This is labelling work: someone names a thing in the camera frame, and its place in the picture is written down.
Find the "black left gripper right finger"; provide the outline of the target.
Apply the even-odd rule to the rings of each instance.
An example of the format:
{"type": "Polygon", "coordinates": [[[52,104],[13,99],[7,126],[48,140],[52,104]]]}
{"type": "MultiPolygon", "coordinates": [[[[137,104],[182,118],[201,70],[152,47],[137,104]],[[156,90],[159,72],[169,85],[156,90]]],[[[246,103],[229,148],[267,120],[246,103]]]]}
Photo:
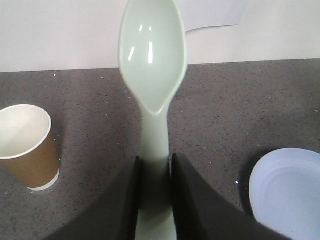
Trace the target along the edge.
{"type": "Polygon", "coordinates": [[[171,195],[179,240],[284,240],[220,196],[182,153],[171,160],[171,195]]]}

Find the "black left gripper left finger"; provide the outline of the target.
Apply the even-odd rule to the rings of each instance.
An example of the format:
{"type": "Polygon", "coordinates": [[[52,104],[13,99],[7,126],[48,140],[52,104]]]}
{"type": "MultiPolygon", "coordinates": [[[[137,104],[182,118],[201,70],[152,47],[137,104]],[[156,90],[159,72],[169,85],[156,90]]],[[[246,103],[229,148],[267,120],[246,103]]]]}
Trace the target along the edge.
{"type": "Polygon", "coordinates": [[[142,161],[124,166],[103,194],[47,240],[134,240],[136,238],[142,161]]]}

